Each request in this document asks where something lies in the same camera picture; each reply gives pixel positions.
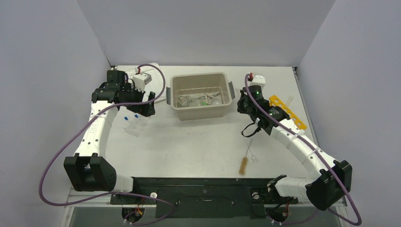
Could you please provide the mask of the yellow test tube rack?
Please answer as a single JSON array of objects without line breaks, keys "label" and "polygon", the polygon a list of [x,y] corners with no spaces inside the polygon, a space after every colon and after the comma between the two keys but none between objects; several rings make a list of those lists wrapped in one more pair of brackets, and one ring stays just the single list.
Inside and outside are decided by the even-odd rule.
[{"label": "yellow test tube rack", "polygon": [[279,106],[284,112],[286,112],[298,129],[307,129],[307,126],[289,109],[289,106],[286,106],[285,102],[281,101],[276,95],[269,97],[269,102],[271,106]]}]

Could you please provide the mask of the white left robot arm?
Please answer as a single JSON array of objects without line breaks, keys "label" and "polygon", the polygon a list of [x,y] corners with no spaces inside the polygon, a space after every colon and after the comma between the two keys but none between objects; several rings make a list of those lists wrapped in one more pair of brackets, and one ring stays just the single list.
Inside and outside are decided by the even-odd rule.
[{"label": "white left robot arm", "polygon": [[141,190],[134,186],[134,179],[118,174],[106,160],[105,152],[112,123],[119,111],[116,104],[128,103],[129,111],[144,117],[155,114],[152,102],[142,104],[145,86],[151,81],[149,73],[130,75],[120,70],[107,71],[106,82],[91,96],[91,124],[74,155],[66,157],[63,163],[76,191],[122,192],[128,203],[140,200]]}]

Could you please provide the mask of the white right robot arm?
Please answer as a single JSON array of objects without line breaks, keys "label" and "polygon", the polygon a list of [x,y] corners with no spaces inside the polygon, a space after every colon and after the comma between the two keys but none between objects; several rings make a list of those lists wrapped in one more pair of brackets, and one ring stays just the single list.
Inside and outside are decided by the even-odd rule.
[{"label": "white right robot arm", "polygon": [[240,90],[237,111],[248,115],[256,132],[265,131],[287,150],[308,171],[308,178],[280,175],[267,183],[267,197],[282,202],[290,197],[309,200],[317,209],[327,210],[350,192],[352,166],[339,162],[318,148],[280,106],[271,106],[262,96],[259,85]]}]

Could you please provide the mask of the beige plastic tub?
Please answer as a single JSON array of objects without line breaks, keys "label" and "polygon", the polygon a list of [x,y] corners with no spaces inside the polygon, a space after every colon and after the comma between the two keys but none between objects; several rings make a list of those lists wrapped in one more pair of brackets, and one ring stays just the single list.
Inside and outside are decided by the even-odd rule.
[{"label": "beige plastic tub", "polygon": [[[220,92],[221,105],[211,105],[205,93]],[[178,107],[178,96],[191,96],[188,107]],[[176,75],[171,77],[166,91],[166,101],[175,111],[180,121],[219,118],[226,115],[235,98],[233,83],[223,72]]]}]

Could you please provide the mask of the metal crucible tongs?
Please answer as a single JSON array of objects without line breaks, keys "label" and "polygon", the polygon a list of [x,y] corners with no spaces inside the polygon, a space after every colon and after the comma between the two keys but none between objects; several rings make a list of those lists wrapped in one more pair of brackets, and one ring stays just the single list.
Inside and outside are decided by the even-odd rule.
[{"label": "metal crucible tongs", "polygon": [[220,96],[220,92],[216,92],[216,93],[205,93],[206,97],[209,99],[213,99],[215,97]]}]

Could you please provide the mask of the small clear beaker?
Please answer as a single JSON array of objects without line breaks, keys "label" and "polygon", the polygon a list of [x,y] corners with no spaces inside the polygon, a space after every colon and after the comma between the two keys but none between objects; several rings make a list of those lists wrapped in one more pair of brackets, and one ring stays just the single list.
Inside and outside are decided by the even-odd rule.
[{"label": "small clear beaker", "polygon": [[178,107],[188,107],[189,103],[192,101],[191,96],[178,96]]}]

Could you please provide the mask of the large clear test tube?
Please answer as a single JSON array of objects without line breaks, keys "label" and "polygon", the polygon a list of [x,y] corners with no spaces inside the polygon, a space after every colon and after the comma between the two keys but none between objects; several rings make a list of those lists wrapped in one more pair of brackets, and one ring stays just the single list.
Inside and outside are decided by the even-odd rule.
[{"label": "large clear test tube", "polygon": [[293,96],[289,96],[287,101],[285,102],[286,106],[290,106],[290,104],[292,103],[294,97]]}]

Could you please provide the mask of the grey round ball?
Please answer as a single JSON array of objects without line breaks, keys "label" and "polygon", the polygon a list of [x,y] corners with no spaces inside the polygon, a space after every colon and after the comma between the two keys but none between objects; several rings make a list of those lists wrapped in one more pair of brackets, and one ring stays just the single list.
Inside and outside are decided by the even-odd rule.
[{"label": "grey round ball", "polygon": [[222,101],[220,98],[215,97],[215,98],[211,99],[210,104],[211,105],[221,105]]}]

